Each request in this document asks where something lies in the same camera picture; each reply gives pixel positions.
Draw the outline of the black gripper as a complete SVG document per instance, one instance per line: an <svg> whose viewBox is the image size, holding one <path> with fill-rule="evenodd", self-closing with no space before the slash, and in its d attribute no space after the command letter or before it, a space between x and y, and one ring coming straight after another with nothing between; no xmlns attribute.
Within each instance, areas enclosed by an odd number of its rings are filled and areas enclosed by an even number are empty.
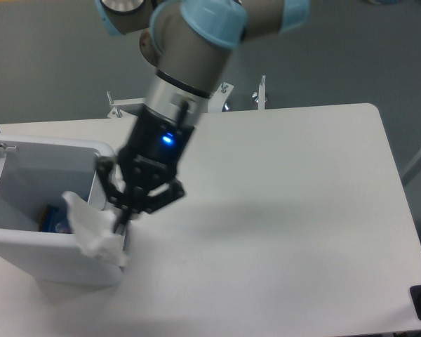
<svg viewBox="0 0 421 337"><path fill-rule="evenodd" d="M176 178L178 162L195 128L161 117L143 106L117 163L126 183L122 193L112 180L116 156L98 157L95 171L107 201L120 209L112 232L124 231L133 216L154 213L185 196Z"/></svg>

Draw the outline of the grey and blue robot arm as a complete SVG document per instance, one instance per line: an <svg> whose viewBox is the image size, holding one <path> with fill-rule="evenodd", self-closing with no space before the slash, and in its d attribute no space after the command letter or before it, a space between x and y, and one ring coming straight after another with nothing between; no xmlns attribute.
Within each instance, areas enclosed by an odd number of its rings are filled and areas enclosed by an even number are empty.
<svg viewBox="0 0 421 337"><path fill-rule="evenodd" d="M308 18L308 1L97 1L107 31L147 31L140 49L155 75L126 144L96 171L119 210L112 232L184 196L177 167L222 71L242 43Z"/></svg>

